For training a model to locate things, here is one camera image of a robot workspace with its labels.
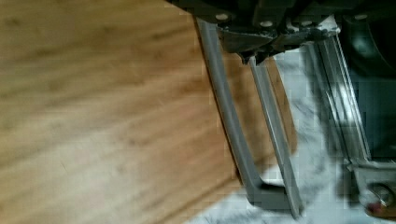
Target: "metal bracket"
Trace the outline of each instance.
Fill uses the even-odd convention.
[[[227,134],[236,165],[247,191],[248,201],[262,209],[291,213],[297,218],[303,209],[300,193],[292,170],[289,146],[283,132],[280,114],[270,79],[264,67],[256,64],[254,57],[249,63],[262,103],[262,109],[270,130],[276,158],[283,177],[284,187],[262,181],[248,150],[239,119],[233,104],[230,87],[219,50],[216,25],[197,19],[206,66],[209,69],[213,92]]]

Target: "bolt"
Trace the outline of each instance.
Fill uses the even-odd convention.
[[[364,20],[366,18],[367,18],[366,14],[359,14],[359,15],[355,16],[355,20],[357,20],[357,21],[361,21],[361,20]]]
[[[227,21],[228,20],[228,15],[225,13],[217,14],[216,19],[218,21]]]
[[[310,25],[310,24],[312,24],[312,21],[302,21],[301,22],[302,26],[307,26],[307,25]]]
[[[260,22],[260,26],[262,27],[271,27],[273,23],[271,21],[262,21]]]

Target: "wood grain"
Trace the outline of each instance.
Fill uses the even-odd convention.
[[[0,49],[0,223],[181,223],[240,188],[188,14],[4,0]],[[248,68],[225,62],[254,158],[274,163]]]

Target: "screw head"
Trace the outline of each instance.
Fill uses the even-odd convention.
[[[227,21],[229,16],[225,13],[217,14],[216,15],[216,20],[218,21]]]
[[[260,26],[271,27],[271,26],[273,26],[273,23],[271,21],[262,21],[262,22],[260,22]]]

